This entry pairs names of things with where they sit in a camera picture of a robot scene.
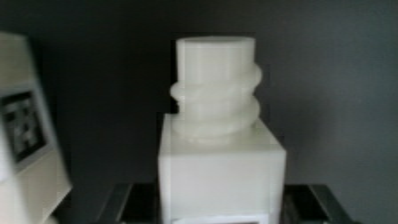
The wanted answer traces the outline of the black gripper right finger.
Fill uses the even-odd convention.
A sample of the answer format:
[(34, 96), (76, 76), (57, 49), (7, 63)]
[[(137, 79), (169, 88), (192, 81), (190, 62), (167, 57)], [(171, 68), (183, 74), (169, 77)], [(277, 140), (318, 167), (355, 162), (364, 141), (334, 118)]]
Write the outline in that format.
[(283, 224), (355, 224), (323, 184), (284, 186)]

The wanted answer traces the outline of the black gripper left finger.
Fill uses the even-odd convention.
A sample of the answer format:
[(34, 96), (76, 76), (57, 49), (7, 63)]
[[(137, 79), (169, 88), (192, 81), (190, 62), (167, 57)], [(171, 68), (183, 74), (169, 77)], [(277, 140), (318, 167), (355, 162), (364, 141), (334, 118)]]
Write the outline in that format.
[(96, 224), (158, 224), (158, 218), (158, 189), (155, 184), (117, 184)]

